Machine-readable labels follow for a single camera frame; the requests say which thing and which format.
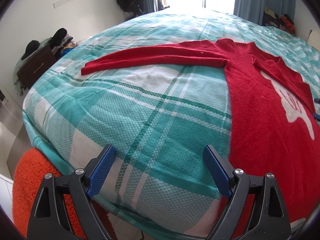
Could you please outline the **red sweater with white rabbit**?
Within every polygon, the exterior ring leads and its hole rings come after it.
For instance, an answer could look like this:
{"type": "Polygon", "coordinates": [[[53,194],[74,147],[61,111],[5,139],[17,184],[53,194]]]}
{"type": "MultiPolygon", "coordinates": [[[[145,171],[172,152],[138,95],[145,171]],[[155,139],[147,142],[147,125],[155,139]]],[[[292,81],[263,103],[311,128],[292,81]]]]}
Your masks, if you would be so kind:
{"type": "Polygon", "coordinates": [[[108,69],[176,64],[223,68],[231,98],[234,167],[272,172],[289,219],[308,217],[319,201],[319,124],[310,87],[281,57],[228,38],[124,49],[90,61],[88,75],[108,69]]]}

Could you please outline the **clothes pile by headboard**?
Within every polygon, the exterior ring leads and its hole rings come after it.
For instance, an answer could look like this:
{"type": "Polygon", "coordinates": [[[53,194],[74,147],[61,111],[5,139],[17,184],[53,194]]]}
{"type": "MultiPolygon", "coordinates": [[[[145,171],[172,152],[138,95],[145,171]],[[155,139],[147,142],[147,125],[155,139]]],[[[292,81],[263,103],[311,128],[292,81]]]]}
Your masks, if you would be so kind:
{"type": "Polygon", "coordinates": [[[296,34],[296,28],[293,20],[287,14],[277,15],[273,10],[265,7],[262,26],[272,26],[285,31],[293,36],[296,34]]]}

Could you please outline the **clothes pile on nightstand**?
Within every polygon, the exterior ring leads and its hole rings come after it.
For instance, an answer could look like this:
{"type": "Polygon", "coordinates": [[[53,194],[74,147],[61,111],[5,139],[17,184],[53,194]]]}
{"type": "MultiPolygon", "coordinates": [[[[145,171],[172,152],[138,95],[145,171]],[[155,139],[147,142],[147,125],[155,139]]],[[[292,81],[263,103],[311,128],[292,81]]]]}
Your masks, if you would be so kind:
{"type": "Polygon", "coordinates": [[[32,53],[46,45],[49,46],[52,54],[57,60],[76,47],[73,38],[67,33],[67,30],[65,28],[60,28],[53,35],[53,37],[50,37],[42,42],[36,40],[30,41],[26,46],[25,52],[21,57],[21,60],[25,60],[32,53]]]}

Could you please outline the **orange fleece trousers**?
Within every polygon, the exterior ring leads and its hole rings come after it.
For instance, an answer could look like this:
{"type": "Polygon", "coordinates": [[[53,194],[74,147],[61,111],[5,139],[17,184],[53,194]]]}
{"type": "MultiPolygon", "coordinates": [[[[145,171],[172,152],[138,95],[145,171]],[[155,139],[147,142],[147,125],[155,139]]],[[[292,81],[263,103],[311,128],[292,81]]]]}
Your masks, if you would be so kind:
{"type": "MultiPolygon", "coordinates": [[[[52,173],[55,177],[61,176],[58,169],[36,148],[25,152],[16,166],[12,188],[12,215],[14,225],[24,237],[27,236],[29,217],[37,191],[47,173],[52,173]]],[[[64,200],[75,234],[86,239],[70,195],[64,195],[64,200]]],[[[112,239],[117,239],[108,218],[108,212],[95,201],[93,201],[93,206],[108,234],[112,239]]]]}

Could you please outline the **teal plaid bed duvet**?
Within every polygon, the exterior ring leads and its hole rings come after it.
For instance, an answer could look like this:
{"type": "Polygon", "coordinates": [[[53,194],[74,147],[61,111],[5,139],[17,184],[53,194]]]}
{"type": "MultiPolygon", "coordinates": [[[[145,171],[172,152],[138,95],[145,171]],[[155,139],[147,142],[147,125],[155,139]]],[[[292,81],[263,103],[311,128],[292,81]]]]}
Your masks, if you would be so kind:
{"type": "Polygon", "coordinates": [[[273,27],[207,9],[166,9],[107,29],[57,61],[29,90],[23,119],[34,147],[63,174],[107,144],[115,161],[97,196],[112,214],[156,239],[204,239],[224,200],[203,150],[231,155],[231,98],[223,68],[151,64],[82,75],[86,63],[124,49],[253,42],[281,57],[319,106],[319,52],[273,27]]]}

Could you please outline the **dark brown nightstand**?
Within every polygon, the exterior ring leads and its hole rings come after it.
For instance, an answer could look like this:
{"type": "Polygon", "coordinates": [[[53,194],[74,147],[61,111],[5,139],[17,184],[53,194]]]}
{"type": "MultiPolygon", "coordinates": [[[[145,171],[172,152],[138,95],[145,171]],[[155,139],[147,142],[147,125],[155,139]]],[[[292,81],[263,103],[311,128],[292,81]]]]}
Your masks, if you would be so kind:
{"type": "Polygon", "coordinates": [[[35,51],[24,60],[17,72],[22,88],[30,89],[55,62],[56,58],[48,44],[35,51]]]}

